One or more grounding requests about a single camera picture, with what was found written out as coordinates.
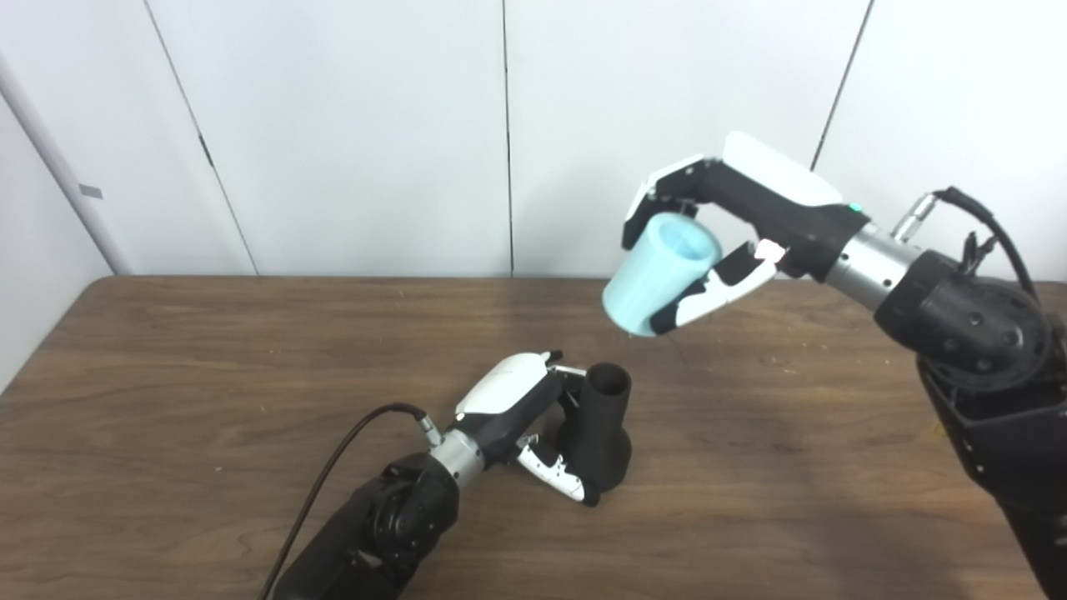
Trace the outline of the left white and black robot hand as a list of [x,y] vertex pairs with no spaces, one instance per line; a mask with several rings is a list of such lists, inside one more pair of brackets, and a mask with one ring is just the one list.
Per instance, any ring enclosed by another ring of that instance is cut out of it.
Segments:
[[446,445],[458,443],[463,465],[453,467],[453,478],[460,487],[488,468],[517,463],[557,493],[587,508],[598,506],[601,492],[577,474],[563,442],[531,432],[534,422],[553,405],[563,407],[566,424],[577,419],[587,372],[559,364],[562,356],[545,351],[503,358],[458,402],[434,455],[442,460]]

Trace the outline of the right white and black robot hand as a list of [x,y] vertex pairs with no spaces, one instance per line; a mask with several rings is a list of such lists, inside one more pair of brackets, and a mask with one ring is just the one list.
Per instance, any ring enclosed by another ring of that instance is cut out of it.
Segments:
[[635,337],[662,337],[778,273],[823,281],[866,224],[829,183],[732,132],[719,156],[696,155],[644,178],[624,219],[628,255],[602,304]]

